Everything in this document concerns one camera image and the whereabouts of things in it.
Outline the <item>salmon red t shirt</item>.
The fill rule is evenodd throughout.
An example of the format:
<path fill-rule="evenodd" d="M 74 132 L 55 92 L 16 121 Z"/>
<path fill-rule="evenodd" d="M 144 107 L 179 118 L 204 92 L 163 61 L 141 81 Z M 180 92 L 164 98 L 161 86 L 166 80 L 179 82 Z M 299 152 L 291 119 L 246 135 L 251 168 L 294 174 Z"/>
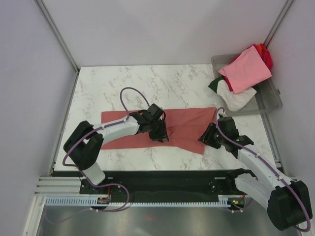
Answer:
<path fill-rule="evenodd" d="M 215 122 L 216 111 L 215 107 L 167 109 L 165 112 L 168 142 L 151 141 L 148 133 L 140 133 L 113 140 L 104 144 L 101 149 L 178 147 L 203 155 L 205 145 L 198 139 L 206 131 L 208 125 Z"/>

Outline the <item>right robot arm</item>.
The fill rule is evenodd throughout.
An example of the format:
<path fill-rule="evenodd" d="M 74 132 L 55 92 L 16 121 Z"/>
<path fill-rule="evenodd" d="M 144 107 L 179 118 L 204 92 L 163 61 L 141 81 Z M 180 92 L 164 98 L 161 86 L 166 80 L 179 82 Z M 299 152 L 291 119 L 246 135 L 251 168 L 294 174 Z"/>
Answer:
<path fill-rule="evenodd" d="M 302 232 L 311 229 L 313 213 L 306 184 L 294 181 L 272 166 L 248 136 L 239 134 L 232 117 L 211 122 L 199 141 L 215 149 L 224 147 L 247 166 L 246 170 L 239 168 L 228 173 L 225 181 L 228 192 L 249 195 L 267 211 L 270 221 L 280 231 L 290 227 Z M 304 222 L 306 228 L 298 228 Z"/>

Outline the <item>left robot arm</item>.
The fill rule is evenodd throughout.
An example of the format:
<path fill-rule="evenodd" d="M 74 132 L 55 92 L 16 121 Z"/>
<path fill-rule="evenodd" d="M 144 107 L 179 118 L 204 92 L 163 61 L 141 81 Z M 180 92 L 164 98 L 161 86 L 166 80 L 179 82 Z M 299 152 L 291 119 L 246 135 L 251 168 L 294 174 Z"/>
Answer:
<path fill-rule="evenodd" d="M 153 142 L 168 142 L 166 112 L 156 104 L 146 110 L 127 113 L 121 119 L 92 125 L 82 121 L 63 145 L 75 167 L 91 182 L 96 193 L 104 193 L 108 188 L 105 173 L 97 163 L 101 147 L 111 141 L 126 136 L 148 133 Z"/>

